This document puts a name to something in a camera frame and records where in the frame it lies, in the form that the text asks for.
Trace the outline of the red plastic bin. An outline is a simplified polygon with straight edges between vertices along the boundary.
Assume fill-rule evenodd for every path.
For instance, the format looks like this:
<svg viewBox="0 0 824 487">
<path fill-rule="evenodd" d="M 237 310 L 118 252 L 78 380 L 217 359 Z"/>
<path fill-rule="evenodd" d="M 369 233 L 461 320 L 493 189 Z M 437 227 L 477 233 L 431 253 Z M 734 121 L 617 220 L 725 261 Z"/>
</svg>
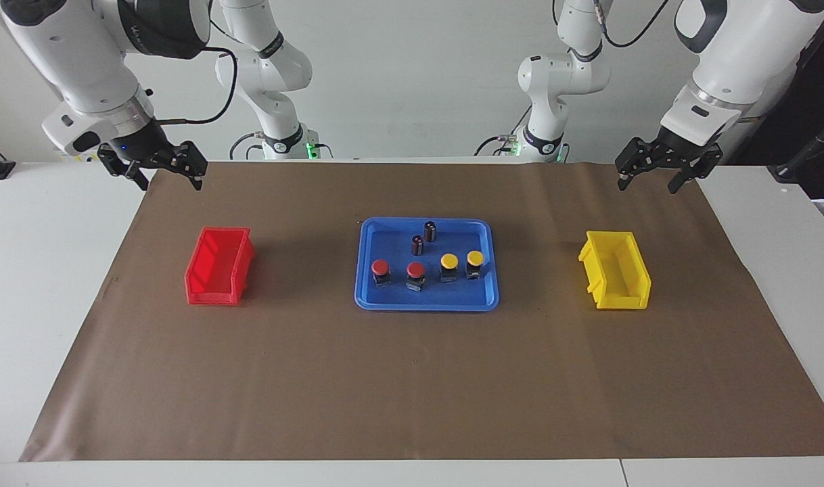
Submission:
<svg viewBox="0 0 824 487">
<path fill-rule="evenodd" d="M 184 289 L 187 303 L 237 306 L 248 287 L 256 256 L 248 227 L 204 227 L 193 247 Z"/>
</svg>

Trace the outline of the yellow plastic bin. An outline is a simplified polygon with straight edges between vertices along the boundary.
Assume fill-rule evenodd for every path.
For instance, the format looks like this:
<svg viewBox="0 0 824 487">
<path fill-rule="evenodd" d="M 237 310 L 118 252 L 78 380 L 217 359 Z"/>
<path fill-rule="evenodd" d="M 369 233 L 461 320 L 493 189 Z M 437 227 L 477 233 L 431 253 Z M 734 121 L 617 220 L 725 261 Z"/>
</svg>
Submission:
<svg viewBox="0 0 824 487">
<path fill-rule="evenodd" d="M 645 309 L 652 278 L 631 231 L 586 231 L 577 259 L 598 309 Z"/>
</svg>

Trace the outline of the black stand pole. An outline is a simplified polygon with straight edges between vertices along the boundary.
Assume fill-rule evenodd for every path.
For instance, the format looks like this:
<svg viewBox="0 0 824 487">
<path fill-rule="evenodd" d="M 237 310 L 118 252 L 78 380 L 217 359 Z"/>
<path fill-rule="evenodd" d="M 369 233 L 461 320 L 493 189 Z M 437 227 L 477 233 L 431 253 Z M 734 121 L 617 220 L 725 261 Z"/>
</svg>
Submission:
<svg viewBox="0 0 824 487">
<path fill-rule="evenodd" d="M 780 184 L 798 184 L 798 171 L 810 160 L 824 154 L 824 127 L 795 155 L 784 163 L 768 164 L 766 169 Z"/>
</svg>

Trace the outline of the blue plastic tray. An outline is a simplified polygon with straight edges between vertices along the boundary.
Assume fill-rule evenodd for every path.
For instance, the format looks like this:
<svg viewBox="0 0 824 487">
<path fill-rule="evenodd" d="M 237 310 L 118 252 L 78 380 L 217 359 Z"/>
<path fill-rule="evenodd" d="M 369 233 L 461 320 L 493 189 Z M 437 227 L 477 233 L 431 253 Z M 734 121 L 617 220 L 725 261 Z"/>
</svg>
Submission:
<svg viewBox="0 0 824 487">
<path fill-rule="evenodd" d="M 421 256 L 410 253 L 413 235 L 424 237 L 424 224 L 436 222 L 436 241 L 424 240 Z M 479 250 L 486 264 L 480 279 L 465 276 L 467 253 Z M 459 259 L 456 281 L 439 280 L 440 258 L 452 253 Z M 498 279 L 495 268 L 495 247 L 492 231 L 476 218 L 397 218 L 377 216 L 361 225 L 357 250 L 355 301 L 360 308 L 377 311 L 403 312 L 487 312 L 499 304 Z M 375 259 L 390 263 L 392 281 L 376 287 L 371 278 L 371 263 Z M 426 282 L 421 292 L 406 287 L 406 267 L 421 262 L 426 268 Z"/>
</svg>

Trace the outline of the brown paper table mat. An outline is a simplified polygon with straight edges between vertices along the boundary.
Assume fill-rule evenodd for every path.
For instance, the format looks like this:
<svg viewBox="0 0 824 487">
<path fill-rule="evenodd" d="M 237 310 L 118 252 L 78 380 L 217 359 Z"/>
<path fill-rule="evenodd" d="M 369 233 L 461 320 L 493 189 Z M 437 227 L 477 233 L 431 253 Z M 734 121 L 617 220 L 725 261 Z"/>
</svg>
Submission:
<svg viewBox="0 0 824 487">
<path fill-rule="evenodd" d="M 604 164 L 214 163 L 158 173 L 22 461 L 824 455 L 824 404 L 697 185 Z M 479 218 L 490 312 L 353 298 L 372 216 Z M 204 227 L 248 227 L 237 306 L 187 303 Z M 647 308 L 598 309 L 586 231 L 631 231 Z"/>
</svg>

